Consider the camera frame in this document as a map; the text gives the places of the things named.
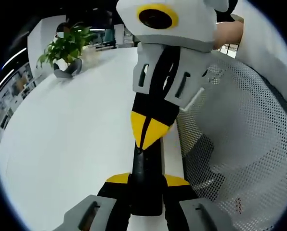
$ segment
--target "white sleeve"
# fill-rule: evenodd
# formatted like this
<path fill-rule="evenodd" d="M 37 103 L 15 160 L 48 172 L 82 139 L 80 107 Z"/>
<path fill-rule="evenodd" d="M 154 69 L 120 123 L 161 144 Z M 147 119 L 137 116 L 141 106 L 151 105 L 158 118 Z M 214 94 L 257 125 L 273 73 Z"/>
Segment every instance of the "white sleeve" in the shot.
<path fill-rule="evenodd" d="M 234 14 L 244 18 L 244 31 L 236 59 L 265 77 L 287 101 L 287 45 L 275 27 L 246 0 Z"/>

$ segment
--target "yellow panel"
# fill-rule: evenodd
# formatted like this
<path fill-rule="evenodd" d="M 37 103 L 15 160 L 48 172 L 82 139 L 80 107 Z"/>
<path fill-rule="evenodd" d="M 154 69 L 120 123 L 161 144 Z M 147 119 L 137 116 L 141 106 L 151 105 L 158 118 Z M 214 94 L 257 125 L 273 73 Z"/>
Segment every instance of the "yellow panel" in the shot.
<path fill-rule="evenodd" d="M 169 187 L 170 186 L 189 185 L 189 182 L 187 182 L 186 180 L 184 180 L 181 177 L 174 177 L 174 176 L 165 174 L 165 178 L 166 178 L 166 181 L 167 181 L 167 185 Z"/>
<path fill-rule="evenodd" d="M 168 130 L 169 127 L 167 125 L 162 124 L 155 119 L 151 119 L 148 130 L 144 137 L 143 149 L 145 150 L 150 147 L 155 141 L 157 141 L 157 139 L 164 136 Z"/>
<path fill-rule="evenodd" d="M 146 4 L 146 5 L 140 6 L 137 8 L 138 20 L 139 20 L 139 14 L 145 10 L 159 10 L 159 11 L 162 11 L 165 14 L 167 14 L 171 18 L 171 21 L 172 21 L 172 24 L 169 28 L 173 28 L 173 27 L 177 26 L 179 23 L 179 17 L 177 15 L 177 13 L 173 9 L 171 9 L 168 5 L 165 5 L 162 3 L 152 3 L 152 4 Z"/>
<path fill-rule="evenodd" d="M 128 179 L 129 179 L 129 173 L 123 173 L 108 178 L 106 182 L 127 184 Z"/>
<path fill-rule="evenodd" d="M 145 116 L 132 111 L 130 114 L 130 121 L 132 123 L 132 129 L 133 129 L 133 134 L 136 140 L 136 145 L 137 147 L 139 147 L 140 140 L 142 137 Z"/>

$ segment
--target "person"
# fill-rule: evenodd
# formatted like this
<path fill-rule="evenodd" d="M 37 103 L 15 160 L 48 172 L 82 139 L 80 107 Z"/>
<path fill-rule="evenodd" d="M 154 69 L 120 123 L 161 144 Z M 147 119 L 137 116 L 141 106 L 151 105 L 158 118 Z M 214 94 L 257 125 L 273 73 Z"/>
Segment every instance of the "person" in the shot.
<path fill-rule="evenodd" d="M 217 23 L 214 48 L 239 44 L 236 59 L 265 77 L 287 101 L 287 45 L 271 22 L 246 0 L 233 14 L 239 21 Z"/>

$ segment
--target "green leaves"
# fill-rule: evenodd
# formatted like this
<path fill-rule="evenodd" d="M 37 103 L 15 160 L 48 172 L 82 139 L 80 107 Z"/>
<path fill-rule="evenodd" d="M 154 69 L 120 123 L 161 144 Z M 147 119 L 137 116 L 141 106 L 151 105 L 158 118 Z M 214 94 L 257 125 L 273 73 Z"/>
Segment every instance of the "green leaves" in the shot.
<path fill-rule="evenodd" d="M 42 64 L 47 62 L 53 67 L 55 61 L 63 59 L 69 64 L 79 58 L 82 48 L 89 45 L 94 35 L 88 27 L 73 26 L 64 38 L 58 37 L 48 45 L 38 63 L 42 67 Z"/>

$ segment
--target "yellow circle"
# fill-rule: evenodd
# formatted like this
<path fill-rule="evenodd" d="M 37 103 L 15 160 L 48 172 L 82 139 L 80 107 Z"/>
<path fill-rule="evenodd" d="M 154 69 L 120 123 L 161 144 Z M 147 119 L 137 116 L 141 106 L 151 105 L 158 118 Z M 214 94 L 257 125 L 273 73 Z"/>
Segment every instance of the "yellow circle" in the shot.
<path fill-rule="evenodd" d="M 177 15 L 177 13 L 165 4 L 154 3 L 154 4 L 146 4 L 146 5 L 138 7 L 137 8 L 137 19 L 139 21 L 140 21 L 139 14 L 145 10 L 159 10 L 159 11 L 162 11 L 165 14 L 167 14 L 171 18 L 171 21 L 172 21 L 171 26 L 168 27 L 167 29 L 173 28 L 173 27 L 177 26 L 179 23 L 179 17 Z"/>

